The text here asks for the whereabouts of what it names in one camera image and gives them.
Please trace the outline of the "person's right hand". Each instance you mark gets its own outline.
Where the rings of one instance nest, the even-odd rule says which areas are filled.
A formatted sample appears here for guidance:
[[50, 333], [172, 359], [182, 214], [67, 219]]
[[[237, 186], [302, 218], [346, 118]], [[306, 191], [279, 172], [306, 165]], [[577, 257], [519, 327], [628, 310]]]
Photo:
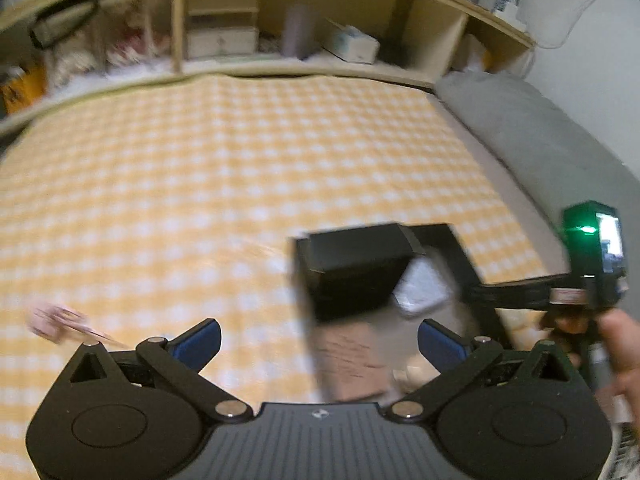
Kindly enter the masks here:
[[[602, 312], [596, 321], [614, 373], [614, 392], [625, 397], [634, 432], [639, 434], [639, 322], [620, 309]], [[576, 311], [565, 315], [547, 312], [539, 327], [550, 330], [550, 338], [568, 354], [574, 367], [580, 367], [582, 358], [573, 350], [573, 340], [585, 333], [588, 318]]]

